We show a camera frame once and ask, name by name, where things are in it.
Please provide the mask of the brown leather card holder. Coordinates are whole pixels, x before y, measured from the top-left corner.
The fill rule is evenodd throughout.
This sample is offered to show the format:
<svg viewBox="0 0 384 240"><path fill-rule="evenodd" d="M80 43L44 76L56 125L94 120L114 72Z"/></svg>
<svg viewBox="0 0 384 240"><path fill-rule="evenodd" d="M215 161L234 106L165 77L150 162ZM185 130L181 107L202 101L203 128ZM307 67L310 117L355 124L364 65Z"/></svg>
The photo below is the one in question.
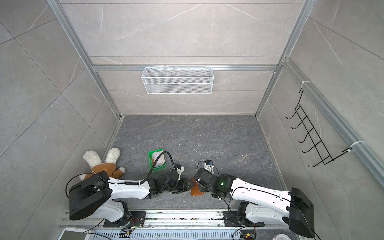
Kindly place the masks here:
<svg viewBox="0 0 384 240"><path fill-rule="evenodd" d="M205 193L204 192L201 192L200 189L199 189L199 185L195 185L192 187L191 189L191 196L192 197L197 197L197 196L202 196L204 195Z"/></svg>

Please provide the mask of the green plastic card tray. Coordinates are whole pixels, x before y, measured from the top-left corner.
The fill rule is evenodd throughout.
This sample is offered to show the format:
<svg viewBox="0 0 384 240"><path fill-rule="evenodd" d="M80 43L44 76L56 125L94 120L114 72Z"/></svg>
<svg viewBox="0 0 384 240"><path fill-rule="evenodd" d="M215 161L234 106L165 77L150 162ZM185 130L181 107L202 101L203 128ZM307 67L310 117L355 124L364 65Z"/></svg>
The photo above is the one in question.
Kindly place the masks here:
<svg viewBox="0 0 384 240"><path fill-rule="evenodd" d="M158 149L148 153L150 169L153 168L153 170L156 171L166 167L165 157L163 155L157 160L162 152L163 149Z"/></svg>

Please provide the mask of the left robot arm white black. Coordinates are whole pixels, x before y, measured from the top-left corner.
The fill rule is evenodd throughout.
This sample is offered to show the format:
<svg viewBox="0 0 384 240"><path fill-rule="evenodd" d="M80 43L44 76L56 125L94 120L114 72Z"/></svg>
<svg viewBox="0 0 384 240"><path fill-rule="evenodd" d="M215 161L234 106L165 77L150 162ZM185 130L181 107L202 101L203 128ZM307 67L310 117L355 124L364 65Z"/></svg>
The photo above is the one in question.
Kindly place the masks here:
<svg viewBox="0 0 384 240"><path fill-rule="evenodd" d="M181 177L182 170L176 168L157 179L147 178L138 182L115 179L105 172L94 174L70 187L70 220L97 217L118 222L129 217L128 206L121 199L151 199L164 191L172 194L187 192L192 183Z"/></svg>

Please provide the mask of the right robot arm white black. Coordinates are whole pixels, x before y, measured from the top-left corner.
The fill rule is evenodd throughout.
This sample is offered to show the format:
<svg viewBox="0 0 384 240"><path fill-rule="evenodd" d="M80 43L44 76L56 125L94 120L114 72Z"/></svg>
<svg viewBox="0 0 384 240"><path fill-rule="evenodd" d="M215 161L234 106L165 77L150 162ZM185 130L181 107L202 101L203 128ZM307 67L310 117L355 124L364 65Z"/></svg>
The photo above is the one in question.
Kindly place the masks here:
<svg viewBox="0 0 384 240"><path fill-rule="evenodd" d="M214 198L245 201L244 218L250 223L285 223L300 236L311 239L316 236L315 206L300 189L268 189L227 174L217 177L203 168L196 171L195 180Z"/></svg>

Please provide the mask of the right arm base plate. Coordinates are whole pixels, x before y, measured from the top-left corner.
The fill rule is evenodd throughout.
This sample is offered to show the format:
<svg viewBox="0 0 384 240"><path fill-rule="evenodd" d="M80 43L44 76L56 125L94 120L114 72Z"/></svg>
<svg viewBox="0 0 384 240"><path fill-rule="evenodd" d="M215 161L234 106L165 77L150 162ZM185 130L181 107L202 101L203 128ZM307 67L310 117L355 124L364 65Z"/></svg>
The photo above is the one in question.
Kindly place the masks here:
<svg viewBox="0 0 384 240"><path fill-rule="evenodd" d="M236 211L224 211L223 212L223 220L225 227L264 227L264 222L252 223L246 217L241 216Z"/></svg>

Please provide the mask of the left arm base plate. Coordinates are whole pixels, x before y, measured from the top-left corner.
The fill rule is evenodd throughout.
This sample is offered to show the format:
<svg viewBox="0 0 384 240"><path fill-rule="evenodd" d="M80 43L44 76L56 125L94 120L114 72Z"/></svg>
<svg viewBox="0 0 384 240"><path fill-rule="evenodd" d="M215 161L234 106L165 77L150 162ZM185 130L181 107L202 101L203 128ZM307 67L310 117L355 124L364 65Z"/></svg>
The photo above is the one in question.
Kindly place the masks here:
<svg viewBox="0 0 384 240"><path fill-rule="evenodd" d="M128 216L122 217L116 222L110 222L105 220L103 227L104 228L133 228L133 227L142 227L146 219L145 211L133 211L128 214Z"/></svg>

